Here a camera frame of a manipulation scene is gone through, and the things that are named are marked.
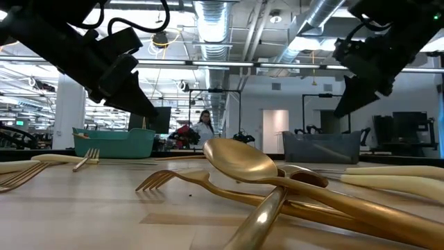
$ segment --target dark hair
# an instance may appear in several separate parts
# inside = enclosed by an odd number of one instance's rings
[[[199,122],[203,122],[203,121],[202,121],[202,116],[203,116],[203,114],[211,115],[210,112],[209,112],[208,110],[204,110],[204,111],[202,111],[202,112],[200,113]],[[213,126],[211,125],[211,118],[210,118],[210,120],[208,121],[208,124],[207,124],[207,125],[210,127],[211,132],[213,132],[213,134],[214,134],[214,129],[213,129]]]

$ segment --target woman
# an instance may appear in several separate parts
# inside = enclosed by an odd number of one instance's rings
[[[199,123],[194,125],[192,129],[200,135],[198,145],[203,145],[207,140],[214,137],[214,129],[211,125],[210,112],[208,110],[202,111]]]

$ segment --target fork tines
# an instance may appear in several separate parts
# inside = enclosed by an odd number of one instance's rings
[[[73,172],[77,172],[89,159],[99,159],[100,149],[88,149],[85,157],[80,161],[73,169]]]
[[[174,174],[170,171],[159,171],[151,174],[145,181],[143,181],[137,188],[136,191],[140,189],[145,190],[149,188],[152,190],[153,188],[158,189],[161,185],[164,185],[166,182],[174,178]]]
[[[0,193],[9,192],[27,183],[34,176],[46,169],[51,163],[41,162],[0,182]]]

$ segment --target white shirt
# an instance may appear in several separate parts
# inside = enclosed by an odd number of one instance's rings
[[[192,127],[192,129],[200,135],[198,145],[203,145],[207,140],[212,139],[214,137],[213,132],[210,129],[210,126],[203,122],[199,122]]]

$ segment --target gray bin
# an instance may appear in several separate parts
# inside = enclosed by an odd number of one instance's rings
[[[351,134],[295,135],[282,132],[285,161],[288,163],[359,162],[361,131]]]

